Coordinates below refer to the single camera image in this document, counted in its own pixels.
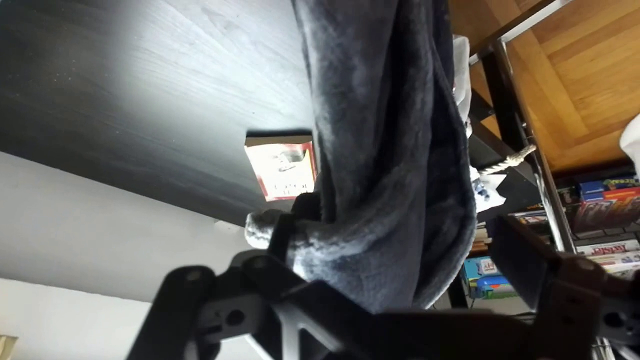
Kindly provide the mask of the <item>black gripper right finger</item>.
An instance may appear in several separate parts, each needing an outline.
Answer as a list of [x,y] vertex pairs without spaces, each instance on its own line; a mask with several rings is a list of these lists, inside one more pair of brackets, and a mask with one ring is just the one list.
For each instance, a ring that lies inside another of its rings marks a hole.
[[491,219],[491,259],[535,309],[535,357],[588,360],[597,338],[623,360],[640,357],[640,272],[607,274],[585,255],[554,250],[509,216]]

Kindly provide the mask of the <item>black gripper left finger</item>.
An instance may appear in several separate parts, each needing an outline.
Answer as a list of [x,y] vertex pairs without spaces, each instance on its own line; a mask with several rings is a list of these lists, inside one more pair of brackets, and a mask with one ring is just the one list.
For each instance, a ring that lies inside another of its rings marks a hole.
[[271,360],[347,360],[347,344],[321,299],[342,301],[323,281],[302,279],[285,246],[298,219],[317,219],[316,194],[276,216],[266,250],[232,257],[226,272],[182,266],[164,275],[125,360],[215,360],[221,344],[249,336]]

